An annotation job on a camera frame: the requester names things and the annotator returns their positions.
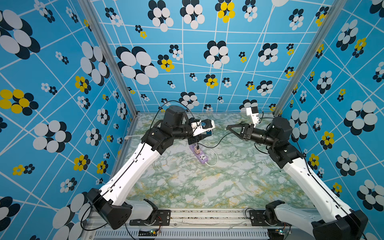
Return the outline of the pink usb charger cube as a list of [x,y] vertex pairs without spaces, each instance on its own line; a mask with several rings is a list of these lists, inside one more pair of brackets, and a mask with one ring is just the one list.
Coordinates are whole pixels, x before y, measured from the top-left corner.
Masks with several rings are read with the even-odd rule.
[[195,144],[194,147],[193,147],[193,150],[196,154],[200,154],[201,153],[201,149],[199,147],[198,144]]

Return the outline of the purple power strip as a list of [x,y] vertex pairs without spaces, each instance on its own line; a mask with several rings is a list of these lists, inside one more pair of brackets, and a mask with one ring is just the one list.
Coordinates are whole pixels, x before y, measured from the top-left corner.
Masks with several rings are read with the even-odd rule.
[[195,143],[189,145],[189,148],[202,165],[205,165],[208,162],[208,156],[203,152],[203,150],[198,146],[198,144]]

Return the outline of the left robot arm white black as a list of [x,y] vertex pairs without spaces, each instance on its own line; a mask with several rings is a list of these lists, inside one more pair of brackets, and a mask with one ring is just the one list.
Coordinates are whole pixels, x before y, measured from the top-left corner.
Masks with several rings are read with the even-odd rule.
[[128,201],[127,196],[147,168],[176,140],[190,144],[212,135],[215,122],[189,118],[186,109],[170,106],[163,119],[153,122],[129,160],[100,189],[91,189],[87,198],[95,211],[113,230],[131,220],[151,225],[158,217],[158,207],[151,201]]

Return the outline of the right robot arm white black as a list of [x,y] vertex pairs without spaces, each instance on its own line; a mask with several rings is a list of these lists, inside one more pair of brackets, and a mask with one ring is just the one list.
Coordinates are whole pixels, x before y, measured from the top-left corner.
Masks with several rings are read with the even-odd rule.
[[287,119],[274,118],[266,130],[254,124],[228,125],[227,130],[241,140],[265,145],[270,158],[293,178],[318,211],[310,215],[284,201],[274,201],[266,205],[268,224],[287,223],[316,240],[359,240],[364,236],[368,217],[350,208],[309,167],[303,154],[289,142],[293,129]]

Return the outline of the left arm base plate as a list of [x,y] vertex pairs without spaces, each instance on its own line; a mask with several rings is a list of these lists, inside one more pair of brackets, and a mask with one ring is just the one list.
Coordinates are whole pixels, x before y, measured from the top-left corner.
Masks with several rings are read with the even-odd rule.
[[145,220],[130,220],[130,226],[169,226],[171,220],[171,210],[156,210]]

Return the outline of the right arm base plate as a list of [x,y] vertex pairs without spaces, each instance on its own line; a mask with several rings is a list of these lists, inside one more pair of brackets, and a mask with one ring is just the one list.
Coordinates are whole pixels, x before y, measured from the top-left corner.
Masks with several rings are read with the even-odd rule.
[[290,224],[280,221],[277,221],[276,223],[268,223],[265,216],[265,210],[246,209],[245,216],[251,221],[253,227],[276,227],[283,229],[291,226]]

